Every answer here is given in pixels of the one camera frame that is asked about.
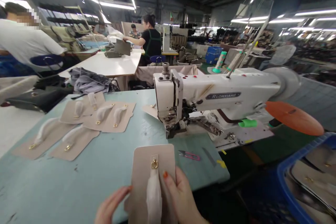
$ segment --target blue plastic crate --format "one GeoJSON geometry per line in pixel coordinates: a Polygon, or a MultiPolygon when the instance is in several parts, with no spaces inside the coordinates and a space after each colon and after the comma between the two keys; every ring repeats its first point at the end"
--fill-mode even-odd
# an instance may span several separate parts
{"type": "Polygon", "coordinates": [[[335,148],[336,134],[328,132],[316,138],[275,168],[260,173],[243,186],[241,197],[249,212],[261,223],[315,223],[291,194],[285,182],[285,173],[297,160],[322,143],[335,148]]]}
{"type": "Polygon", "coordinates": [[[222,50],[223,48],[221,47],[208,47],[208,50],[205,55],[205,61],[208,64],[216,64],[222,50]]]}

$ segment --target hand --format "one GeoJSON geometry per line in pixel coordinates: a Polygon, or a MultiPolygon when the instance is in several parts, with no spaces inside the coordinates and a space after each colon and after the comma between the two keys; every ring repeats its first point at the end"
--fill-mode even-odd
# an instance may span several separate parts
{"type": "Polygon", "coordinates": [[[112,224],[112,216],[120,202],[131,191],[132,186],[121,187],[108,197],[98,208],[94,224],[112,224]]]}
{"type": "Polygon", "coordinates": [[[180,224],[208,224],[197,209],[188,179],[183,171],[176,166],[176,184],[166,171],[163,178],[170,192],[178,222],[180,224]]]}

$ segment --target light blue table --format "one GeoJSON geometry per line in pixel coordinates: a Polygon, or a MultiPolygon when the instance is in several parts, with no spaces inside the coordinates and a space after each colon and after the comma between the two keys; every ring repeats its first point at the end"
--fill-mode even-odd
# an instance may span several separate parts
{"type": "MultiPolygon", "coordinates": [[[[69,96],[44,116],[15,146],[32,137],[48,118],[59,117],[69,96]]],[[[106,100],[136,102],[124,133],[100,133],[73,161],[50,158],[48,154],[31,161],[11,154],[0,159],[0,223],[93,224],[100,203],[119,187],[129,185],[133,152],[139,146],[172,143],[176,164],[186,173],[192,190],[230,178],[227,169],[215,167],[205,155],[221,160],[207,134],[167,140],[161,122],[142,111],[155,103],[155,90],[116,92],[106,100]],[[179,156],[178,150],[195,153],[201,161],[179,156]]],[[[113,223],[127,219],[121,203],[113,223]]]]}

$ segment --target dark shirt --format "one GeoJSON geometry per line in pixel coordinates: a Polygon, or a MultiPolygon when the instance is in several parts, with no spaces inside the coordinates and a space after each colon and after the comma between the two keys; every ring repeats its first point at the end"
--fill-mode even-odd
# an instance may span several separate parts
{"type": "Polygon", "coordinates": [[[147,51],[146,56],[152,57],[152,56],[161,55],[161,34],[157,30],[148,29],[142,33],[141,37],[146,41],[145,44],[143,45],[143,49],[147,51]],[[152,36],[152,40],[148,47],[149,40],[150,40],[149,33],[152,36]]]}

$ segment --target woman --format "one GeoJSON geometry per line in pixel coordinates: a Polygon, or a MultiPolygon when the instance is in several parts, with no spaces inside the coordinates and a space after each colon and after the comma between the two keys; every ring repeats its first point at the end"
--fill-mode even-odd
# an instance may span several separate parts
{"type": "MultiPolygon", "coordinates": [[[[180,168],[176,166],[176,183],[166,171],[163,179],[180,224],[209,224],[199,213],[189,181],[180,168]]],[[[121,187],[107,198],[98,208],[94,224],[112,224],[114,211],[131,190],[132,186],[121,187]]]]}
{"type": "Polygon", "coordinates": [[[132,37],[124,37],[125,41],[129,40],[137,46],[142,46],[145,50],[145,55],[141,56],[140,66],[147,66],[150,64],[150,57],[161,55],[161,34],[155,30],[155,16],[146,15],[143,17],[143,25],[145,31],[142,33],[141,38],[135,39],[132,37]]]}
{"type": "Polygon", "coordinates": [[[137,30],[137,27],[135,24],[131,25],[132,30],[129,32],[128,36],[132,38],[139,39],[141,37],[141,33],[137,30]]]}
{"type": "Polygon", "coordinates": [[[94,27],[94,34],[102,34],[105,37],[107,37],[107,35],[109,34],[109,31],[107,29],[107,26],[105,25],[105,23],[99,23],[94,27]]]}

